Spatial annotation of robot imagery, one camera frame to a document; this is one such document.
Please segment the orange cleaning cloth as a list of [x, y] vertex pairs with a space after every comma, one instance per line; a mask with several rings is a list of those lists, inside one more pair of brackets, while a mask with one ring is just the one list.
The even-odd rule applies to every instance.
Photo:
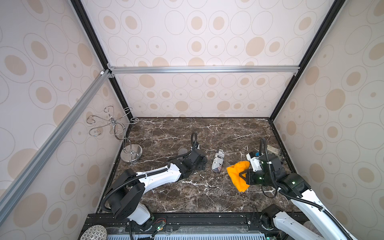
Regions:
[[235, 165], [227, 167], [227, 173], [231, 178], [232, 183], [237, 188], [239, 192], [245, 192], [250, 185], [246, 183], [244, 179], [240, 177], [240, 173], [247, 170], [250, 167], [250, 162], [248, 161], [240, 161]]

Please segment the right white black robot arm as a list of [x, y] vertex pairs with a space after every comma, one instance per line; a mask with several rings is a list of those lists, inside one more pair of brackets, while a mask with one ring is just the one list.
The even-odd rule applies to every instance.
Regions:
[[291, 201], [317, 229], [313, 232], [289, 216], [277, 205], [265, 208], [260, 216], [262, 227], [280, 230], [295, 240], [354, 240], [353, 236], [325, 207], [309, 183], [299, 174], [287, 174], [278, 157], [268, 153], [267, 142], [260, 140], [259, 152], [247, 154], [251, 167], [239, 174], [247, 185], [272, 187], [275, 194]]

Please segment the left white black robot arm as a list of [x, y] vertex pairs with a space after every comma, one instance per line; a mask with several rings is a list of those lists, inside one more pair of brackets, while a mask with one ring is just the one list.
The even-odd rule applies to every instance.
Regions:
[[151, 225], [153, 214], [141, 204], [144, 194], [157, 187], [187, 179], [206, 168], [208, 159], [200, 150], [198, 134], [191, 134], [191, 150], [171, 157], [167, 164], [147, 172], [125, 170], [106, 190], [101, 210], [112, 213], [116, 220], [129, 220], [139, 226]]

